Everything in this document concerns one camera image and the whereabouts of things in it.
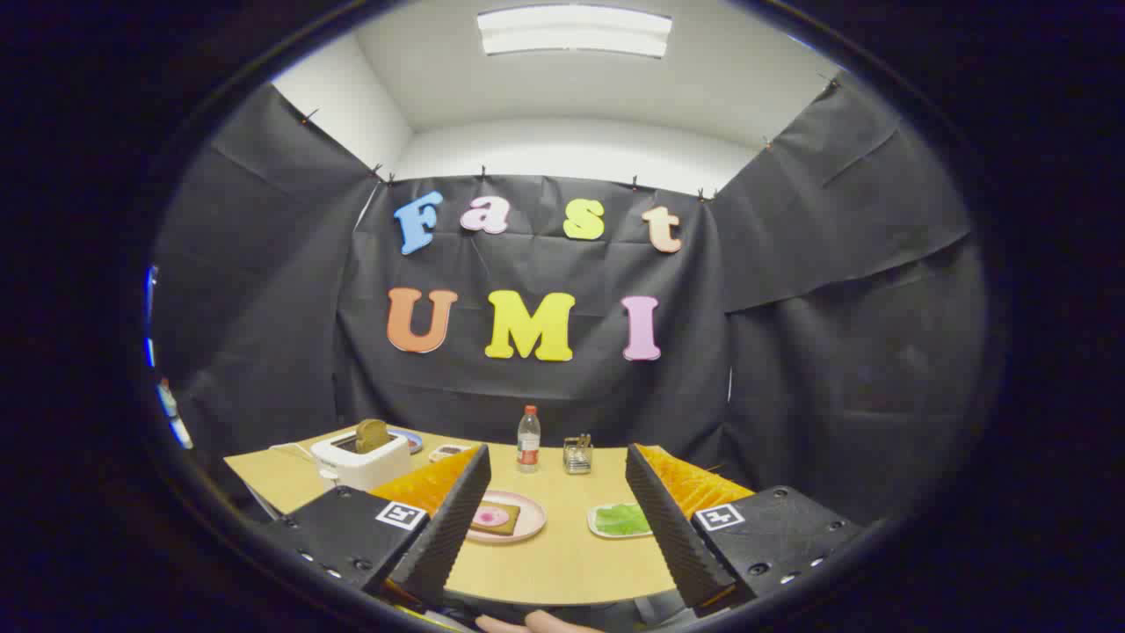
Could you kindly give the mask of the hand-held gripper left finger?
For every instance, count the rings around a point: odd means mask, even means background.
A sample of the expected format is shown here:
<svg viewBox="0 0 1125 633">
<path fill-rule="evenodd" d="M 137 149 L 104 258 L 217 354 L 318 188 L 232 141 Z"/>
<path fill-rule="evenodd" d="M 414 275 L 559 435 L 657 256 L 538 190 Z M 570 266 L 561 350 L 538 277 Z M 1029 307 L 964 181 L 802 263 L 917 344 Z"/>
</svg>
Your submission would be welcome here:
<svg viewBox="0 0 1125 633">
<path fill-rule="evenodd" d="M 266 524 L 266 539 L 298 566 L 374 597 L 429 608 L 490 483 L 490 450 L 462 450 L 362 491 L 335 486 Z"/>
</svg>

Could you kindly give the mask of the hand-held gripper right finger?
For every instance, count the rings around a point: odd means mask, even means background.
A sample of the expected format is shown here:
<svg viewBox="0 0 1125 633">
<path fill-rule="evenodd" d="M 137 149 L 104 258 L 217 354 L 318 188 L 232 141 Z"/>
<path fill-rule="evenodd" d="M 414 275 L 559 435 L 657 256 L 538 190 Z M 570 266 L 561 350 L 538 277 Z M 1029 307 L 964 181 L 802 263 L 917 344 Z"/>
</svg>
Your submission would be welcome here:
<svg viewBox="0 0 1125 633">
<path fill-rule="evenodd" d="M 792 486 L 752 491 L 659 446 L 629 445 L 624 476 L 698 616 L 816 579 L 863 530 Z"/>
</svg>

